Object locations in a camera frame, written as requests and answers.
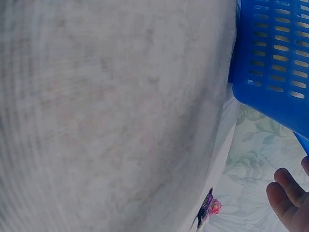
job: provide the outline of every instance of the blue plastic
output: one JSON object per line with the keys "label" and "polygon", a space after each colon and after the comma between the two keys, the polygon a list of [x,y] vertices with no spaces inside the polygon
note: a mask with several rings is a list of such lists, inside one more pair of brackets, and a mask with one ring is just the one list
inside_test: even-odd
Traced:
{"label": "blue plastic", "polygon": [[309,0],[242,0],[239,15],[235,97],[309,139]]}

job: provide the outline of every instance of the basket handle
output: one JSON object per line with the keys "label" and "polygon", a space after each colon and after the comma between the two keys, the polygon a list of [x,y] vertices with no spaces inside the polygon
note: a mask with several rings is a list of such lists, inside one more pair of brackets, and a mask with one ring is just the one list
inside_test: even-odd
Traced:
{"label": "basket handle", "polygon": [[296,134],[295,132],[294,132],[294,135],[298,139],[298,141],[302,145],[302,147],[304,148],[306,154],[309,156],[309,140],[305,139],[304,137],[302,137],[299,134]]}

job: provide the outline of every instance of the small toy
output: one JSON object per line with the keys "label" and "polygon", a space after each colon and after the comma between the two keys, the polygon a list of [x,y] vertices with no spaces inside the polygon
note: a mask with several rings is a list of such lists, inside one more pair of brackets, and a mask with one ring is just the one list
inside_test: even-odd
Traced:
{"label": "small toy", "polygon": [[218,214],[220,212],[221,207],[222,207],[221,203],[213,197],[212,188],[211,188],[196,216],[196,218],[198,219],[197,232],[202,231],[205,223],[209,221],[209,217],[211,215]]}

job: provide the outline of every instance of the blurry surface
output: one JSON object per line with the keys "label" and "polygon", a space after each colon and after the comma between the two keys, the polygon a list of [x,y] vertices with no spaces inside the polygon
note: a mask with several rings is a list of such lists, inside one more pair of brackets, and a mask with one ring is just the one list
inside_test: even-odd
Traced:
{"label": "blurry surface", "polygon": [[0,230],[183,226],[207,180],[235,2],[3,0],[0,17]]}

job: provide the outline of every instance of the basket slot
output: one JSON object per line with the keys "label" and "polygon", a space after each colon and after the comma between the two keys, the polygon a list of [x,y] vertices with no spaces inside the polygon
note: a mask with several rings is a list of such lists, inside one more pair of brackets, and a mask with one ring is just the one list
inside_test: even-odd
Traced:
{"label": "basket slot", "polygon": [[267,46],[267,43],[262,42],[262,41],[254,41],[253,44],[256,45],[256,46],[260,46],[260,47],[266,47]]}
{"label": "basket slot", "polygon": [[269,18],[268,15],[266,15],[266,14],[258,14],[258,13],[255,13],[254,17],[259,18],[259,19],[268,19]]}
{"label": "basket slot", "polygon": [[308,23],[303,23],[303,22],[297,22],[296,23],[299,27],[302,27],[302,28],[309,28],[309,24]]}
{"label": "basket slot", "polygon": [[273,59],[276,59],[276,60],[280,60],[280,61],[288,61],[288,58],[287,58],[287,57],[284,57],[284,56],[280,56],[280,55],[273,55],[272,57],[273,57]]}
{"label": "basket slot", "polygon": [[296,50],[295,53],[299,56],[303,56],[303,57],[308,57],[309,58],[309,53],[308,52],[304,52],[301,50]]}
{"label": "basket slot", "polygon": [[296,40],[296,44],[302,47],[309,47],[309,43],[301,40]]}
{"label": "basket slot", "polygon": [[307,85],[305,83],[299,82],[299,81],[292,81],[292,85],[300,88],[306,88]]}
{"label": "basket slot", "polygon": [[291,14],[291,12],[290,11],[288,11],[288,10],[285,10],[285,9],[281,9],[281,8],[276,8],[275,9],[275,12],[276,13],[278,13],[278,14],[284,14],[284,15],[290,15]]}
{"label": "basket slot", "polygon": [[257,86],[260,87],[262,85],[262,83],[260,81],[254,81],[254,80],[247,80],[247,84],[252,85],[252,86]]}
{"label": "basket slot", "polygon": [[275,35],[275,39],[283,41],[283,42],[289,42],[290,41],[290,39],[288,37],[285,37],[285,36],[282,36],[282,35]]}
{"label": "basket slot", "polygon": [[266,32],[254,31],[253,34],[256,35],[256,36],[260,36],[260,37],[267,37]]}
{"label": "basket slot", "polygon": [[303,13],[297,13],[296,16],[299,17],[299,18],[306,19],[306,20],[309,19],[309,15],[303,14]]}
{"label": "basket slot", "polygon": [[265,65],[264,62],[259,61],[259,60],[251,60],[250,63],[251,63],[252,65],[262,66],[262,67]]}
{"label": "basket slot", "polygon": [[285,82],[285,79],[281,76],[277,76],[277,75],[270,75],[269,77],[271,80],[273,81],[279,81],[279,82]]}
{"label": "basket slot", "polygon": [[286,72],[286,68],[283,67],[283,66],[281,66],[281,65],[273,64],[273,65],[271,66],[271,68],[272,68],[273,70],[277,70],[277,71],[279,71],[279,72]]}
{"label": "basket slot", "polygon": [[276,50],[283,51],[283,52],[288,52],[288,51],[289,51],[289,48],[288,48],[288,47],[282,46],[282,45],[278,45],[278,44],[275,44],[275,45],[274,45],[274,48],[275,48]]}
{"label": "basket slot", "polygon": [[281,23],[290,23],[291,21],[287,18],[275,17],[275,20]]}
{"label": "basket slot", "polygon": [[307,78],[308,77],[307,73],[299,71],[299,70],[293,70],[293,74],[295,76],[300,76],[300,77],[303,77],[303,78]]}
{"label": "basket slot", "polygon": [[304,5],[300,5],[300,9],[303,11],[309,11],[309,7],[304,6]]}
{"label": "basket slot", "polygon": [[279,92],[279,93],[283,92],[283,88],[281,88],[279,86],[268,86],[268,89],[273,90],[275,92]]}
{"label": "basket slot", "polygon": [[304,99],[305,95],[296,91],[291,91],[290,95],[296,98]]}
{"label": "basket slot", "polygon": [[268,6],[262,6],[262,5],[254,5],[254,8],[256,10],[260,10],[260,11],[268,11],[269,10]]}
{"label": "basket slot", "polygon": [[253,51],[252,51],[252,54],[253,54],[253,55],[256,55],[256,56],[260,56],[260,57],[264,57],[264,56],[266,55],[265,52],[256,51],[256,50],[253,50]]}
{"label": "basket slot", "polygon": [[307,32],[298,31],[297,34],[298,34],[299,36],[303,36],[303,37],[309,38],[309,33],[307,33]]}
{"label": "basket slot", "polygon": [[267,23],[255,23],[254,25],[258,28],[268,28]]}
{"label": "basket slot", "polygon": [[304,61],[301,61],[301,60],[295,60],[294,64],[302,66],[304,68],[308,68],[309,67],[309,64],[307,62],[304,62]]}
{"label": "basket slot", "polygon": [[275,29],[283,32],[290,32],[290,29],[286,27],[275,26]]}
{"label": "basket slot", "polygon": [[255,75],[255,76],[263,76],[263,72],[261,71],[257,71],[257,70],[249,70],[249,72],[251,75]]}
{"label": "basket slot", "polygon": [[290,3],[287,2],[287,1],[279,1],[279,0],[276,0],[275,3],[278,4],[278,5],[290,6]]}

